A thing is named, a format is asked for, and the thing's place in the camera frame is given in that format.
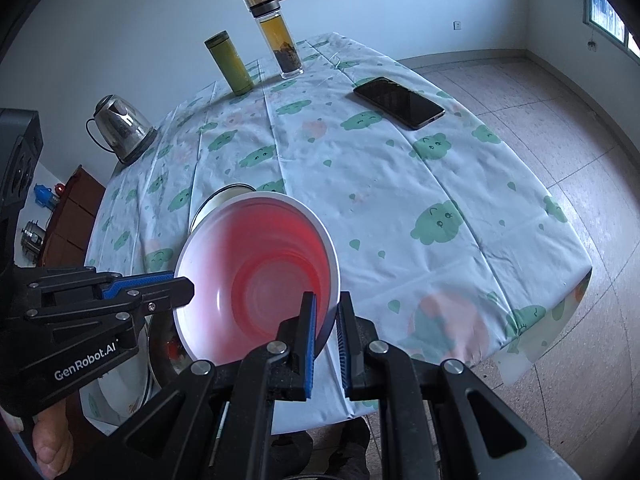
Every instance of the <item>smartphone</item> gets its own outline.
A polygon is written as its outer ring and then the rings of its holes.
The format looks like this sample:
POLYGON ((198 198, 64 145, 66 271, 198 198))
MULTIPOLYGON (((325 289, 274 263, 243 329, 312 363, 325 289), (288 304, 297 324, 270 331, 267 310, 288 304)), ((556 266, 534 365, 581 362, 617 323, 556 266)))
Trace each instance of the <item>smartphone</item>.
POLYGON ((419 130, 444 115, 444 108, 440 105, 386 77, 357 86, 353 93, 413 130, 419 130))

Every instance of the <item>tile floor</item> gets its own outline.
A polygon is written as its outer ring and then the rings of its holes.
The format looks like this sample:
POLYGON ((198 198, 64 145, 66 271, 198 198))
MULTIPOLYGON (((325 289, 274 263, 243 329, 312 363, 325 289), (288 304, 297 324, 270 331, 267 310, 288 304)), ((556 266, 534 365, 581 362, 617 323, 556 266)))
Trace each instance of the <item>tile floor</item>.
MULTIPOLYGON (((556 197, 593 261, 564 332, 516 384, 475 368, 582 476, 604 480, 640 428, 640 173, 596 114, 551 74, 519 58, 416 72, 500 136, 556 197)), ((382 478, 380 424, 367 417, 372 480, 382 478)), ((324 471, 340 425, 310 432, 309 472, 324 471)))

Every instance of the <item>kettle base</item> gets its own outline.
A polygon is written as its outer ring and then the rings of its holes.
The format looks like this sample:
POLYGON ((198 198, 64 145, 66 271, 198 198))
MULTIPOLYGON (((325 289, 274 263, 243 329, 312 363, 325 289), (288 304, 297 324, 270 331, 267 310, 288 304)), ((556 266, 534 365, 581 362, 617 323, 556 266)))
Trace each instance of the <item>kettle base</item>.
POLYGON ((149 133, 146 134, 145 138, 140 141, 140 143, 131 150, 131 153, 126 157, 122 158, 120 161, 125 166, 130 166, 134 162, 136 162, 143 153, 154 143, 156 140, 156 136, 158 135, 158 130, 152 128, 149 130, 149 133))

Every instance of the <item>window frame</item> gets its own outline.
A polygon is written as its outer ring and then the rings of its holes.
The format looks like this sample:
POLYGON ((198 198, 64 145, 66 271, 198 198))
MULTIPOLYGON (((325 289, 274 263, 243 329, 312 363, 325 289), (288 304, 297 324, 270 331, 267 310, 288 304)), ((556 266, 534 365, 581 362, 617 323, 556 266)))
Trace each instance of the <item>window frame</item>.
MULTIPOLYGON (((603 26, 591 20, 591 0, 584 0, 584 11, 582 16, 582 21, 584 22, 585 25, 588 25, 589 27, 597 30, 600 34, 602 34, 605 38, 607 38, 611 43, 613 43, 616 47, 618 47, 625 54, 627 54, 631 59, 633 59, 636 63, 638 63, 638 65, 640 65, 640 57, 636 56, 636 54, 629 48, 629 29, 626 26, 626 23, 623 22, 623 25, 625 26, 625 35, 624 35, 623 41, 620 41, 616 36, 611 34, 606 28, 604 28, 603 26)), ((636 42, 636 44, 638 44, 638 40, 639 38, 634 38, 634 41, 636 42)))

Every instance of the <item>dark fabric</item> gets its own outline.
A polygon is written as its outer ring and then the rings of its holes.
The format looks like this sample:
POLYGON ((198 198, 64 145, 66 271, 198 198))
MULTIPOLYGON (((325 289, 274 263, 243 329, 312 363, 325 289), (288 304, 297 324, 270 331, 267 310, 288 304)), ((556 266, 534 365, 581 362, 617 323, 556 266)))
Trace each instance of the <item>dark fabric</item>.
POLYGON ((369 480, 367 449, 354 442, 340 446, 329 457, 326 474, 344 480, 369 480))
MULTIPOLYGON (((347 421, 338 449, 329 457, 325 474, 344 480, 369 480, 367 447, 371 438, 363 418, 347 421)), ((269 450, 267 480, 281 480, 300 474, 311 459, 314 442, 306 431, 279 436, 269 450)))
POLYGON ((348 420, 342 428, 338 449, 329 457, 327 475, 344 480, 369 480, 367 447, 371 433, 362 417, 348 420))
POLYGON ((314 441, 306 431, 279 436, 268 454, 267 480, 299 474, 309 463, 314 441))

